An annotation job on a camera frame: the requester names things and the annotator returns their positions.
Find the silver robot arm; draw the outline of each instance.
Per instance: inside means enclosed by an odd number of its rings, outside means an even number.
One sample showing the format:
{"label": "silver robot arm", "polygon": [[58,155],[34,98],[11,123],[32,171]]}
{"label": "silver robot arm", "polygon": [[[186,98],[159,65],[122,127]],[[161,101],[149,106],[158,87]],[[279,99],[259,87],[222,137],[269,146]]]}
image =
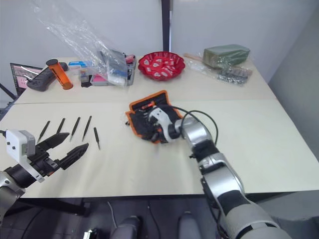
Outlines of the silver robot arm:
{"label": "silver robot arm", "polygon": [[[181,120],[174,128],[181,129]],[[181,134],[198,162],[207,197],[221,210],[231,239],[291,239],[258,205],[245,197],[243,184],[218,151],[207,128],[194,118],[185,118]]]}

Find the table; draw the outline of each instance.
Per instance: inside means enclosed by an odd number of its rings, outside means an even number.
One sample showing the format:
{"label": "table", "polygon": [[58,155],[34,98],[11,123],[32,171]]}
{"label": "table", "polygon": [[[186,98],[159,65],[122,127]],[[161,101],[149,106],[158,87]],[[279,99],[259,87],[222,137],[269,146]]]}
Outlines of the table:
{"label": "table", "polygon": [[[70,132],[76,118],[81,117],[72,142],[66,139],[50,150],[52,159],[61,159],[66,152],[82,144],[81,137],[89,116],[92,121],[84,141],[90,143],[85,155],[66,171],[60,169],[43,183],[34,183],[24,197],[202,194],[200,173],[195,160],[188,158],[190,149],[184,140],[153,145],[137,138],[125,125],[124,112],[129,109],[129,103],[161,89],[167,89],[173,105],[205,111],[216,120],[220,131],[217,147],[241,177],[246,193],[319,189],[319,163],[258,72],[254,71],[242,88],[211,80],[188,69],[184,74],[179,80],[185,79],[188,89],[195,89],[194,94],[178,93],[180,84],[172,81],[161,85],[138,72],[134,85],[128,89],[79,88],[75,81],[73,91],[61,91],[56,84],[49,94],[41,93],[42,97],[27,89],[0,121],[1,129],[26,129],[38,137],[46,121],[50,120],[45,138],[56,132],[62,118],[66,118],[62,131]],[[212,88],[211,94],[207,88],[203,89],[205,94],[200,94],[199,86],[205,84]],[[202,119],[214,135],[212,123]],[[93,127],[99,132],[100,151]],[[0,150],[5,151],[3,138],[0,138]],[[13,165],[14,161],[3,154],[1,169]]]}

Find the black screwdriver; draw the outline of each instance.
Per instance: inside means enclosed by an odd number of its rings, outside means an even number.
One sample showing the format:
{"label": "black screwdriver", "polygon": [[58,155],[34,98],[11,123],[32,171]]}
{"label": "black screwdriver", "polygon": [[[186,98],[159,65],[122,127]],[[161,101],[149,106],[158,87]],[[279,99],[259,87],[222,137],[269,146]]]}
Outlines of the black screwdriver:
{"label": "black screwdriver", "polygon": [[80,121],[80,117],[78,117],[78,119],[76,120],[75,125],[73,127],[73,130],[72,130],[72,133],[71,133],[71,137],[70,137],[70,142],[71,142],[71,139],[72,139],[72,137],[73,137],[73,135],[75,133],[75,130],[76,130],[78,124],[79,124],[79,121]]}
{"label": "black screwdriver", "polygon": [[60,123],[60,125],[59,125],[59,128],[58,128],[58,130],[57,130],[56,133],[60,133],[60,131],[61,131],[61,129],[62,129],[62,126],[63,126],[63,124],[64,124],[64,121],[65,121],[65,118],[62,119],[62,121],[61,121],[61,123]]}
{"label": "black screwdriver", "polygon": [[100,149],[100,140],[99,140],[98,132],[96,131],[95,127],[93,128],[93,130],[94,130],[94,134],[95,134],[95,140],[98,143],[98,148],[99,148],[99,150],[101,150]]}
{"label": "black screwdriver", "polygon": [[86,123],[85,130],[84,130],[84,134],[83,134],[83,137],[82,137],[82,141],[84,140],[84,137],[85,137],[85,135],[86,135],[86,132],[88,131],[88,128],[89,128],[89,125],[90,125],[90,122],[91,122],[91,118],[92,118],[92,116],[89,117],[89,120],[88,120],[88,122]]}
{"label": "black screwdriver", "polygon": [[41,133],[40,133],[40,136],[39,136],[39,139],[38,139],[37,143],[39,143],[40,139],[41,139],[42,136],[44,135],[44,133],[45,133],[45,131],[46,131],[46,128],[48,128],[49,124],[50,124],[50,121],[48,121],[48,122],[45,124],[43,130],[42,130]]}

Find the red plastic tray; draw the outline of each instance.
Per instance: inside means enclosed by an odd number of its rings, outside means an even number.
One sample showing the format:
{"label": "red plastic tray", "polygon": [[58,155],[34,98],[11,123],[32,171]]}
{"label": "red plastic tray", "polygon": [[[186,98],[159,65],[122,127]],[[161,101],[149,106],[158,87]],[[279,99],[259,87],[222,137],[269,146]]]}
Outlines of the red plastic tray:
{"label": "red plastic tray", "polygon": [[184,59],[167,51],[152,52],[139,60],[139,70],[156,81],[167,81],[185,68]]}

